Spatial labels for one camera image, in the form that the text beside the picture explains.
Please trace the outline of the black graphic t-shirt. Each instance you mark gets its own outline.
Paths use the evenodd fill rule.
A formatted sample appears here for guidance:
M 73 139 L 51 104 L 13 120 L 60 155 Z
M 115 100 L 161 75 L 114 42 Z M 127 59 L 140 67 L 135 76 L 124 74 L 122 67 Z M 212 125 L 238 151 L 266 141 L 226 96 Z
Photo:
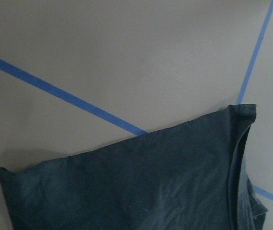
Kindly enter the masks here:
M 44 161 L 0 184 L 16 230 L 261 230 L 267 208 L 246 173 L 256 105 L 91 152 Z

